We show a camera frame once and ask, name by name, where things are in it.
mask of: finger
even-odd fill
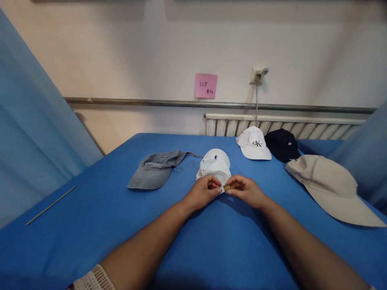
[[[236,183],[233,183],[231,186],[230,186],[232,189],[243,189],[243,185],[236,182]]]
[[[215,183],[218,186],[221,186],[221,182],[213,175],[207,175],[204,177],[207,182]]]
[[[211,183],[211,187],[212,188],[219,188],[219,185],[215,184],[215,183]]]
[[[208,194],[210,195],[210,200],[217,197],[219,193],[221,193],[222,190],[220,188],[214,188],[208,191]]]
[[[245,200],[245,197],[246,197],[246,194],[243,191],[240,191],[238,189],[229,189],[228,191],[226,191],[226,193],[229,195],[235,196],[243,201]]]
[[[227,180],[227,184],[233,184],[233,183],[241,183],[241,184],[246,184],[246,181],[247,181],[247,178],[242,176],[242,175],[234,175],[232,177],[230,177],[228,180]]]

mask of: baseball cap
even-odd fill
[[[270,152],[281,162],[286,163],[301,156],[294,135],[285,129],[267,133],[265,141]]]
[[[216,177],[222,185],[225,185],[231,177],[230,160],[223,150],[211,149],[204,155],[196,179],[210,174]]]
[[[323,156],[304,155],[285,168],[334,218],[360,226],[387,226],[356,194],[355,179],[340,164]]]
[[[271,160],[271,153],[266,147],[261,129],[252,126],[247,128],[236,139],[243,155],[248,159]]]
[[[162,187],[168,180],[172,167],[178,166],[186,154],[201,157],[180,150],[146,156],[139,163],[138,169],[128,183],[128,188],[158,189]]]

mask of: black baseball cap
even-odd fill
[[[301,156],[294,135],[285,129],[266,134],[265,142],[270,152],[281,162],[287,163]]]

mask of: white wall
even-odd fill
[[[269,67],[260,103],[378,107],[387,96],[382,2],[41,1],[0,5],[67,97],[194,100],[202,72],[218,74],[216,101],[253,102],[257,64]],[[105,153],[137,132],[201,134],[204,112],[224,112],[73,108]]]

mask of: gray baseball cap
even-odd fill
[[[158,189],[168,180],[172,167],[176,167],[189,154],[195,157],[202,156],[191,152],[175,150],[146,156],[141,160],[138,169],[128,183],[128,188]]]

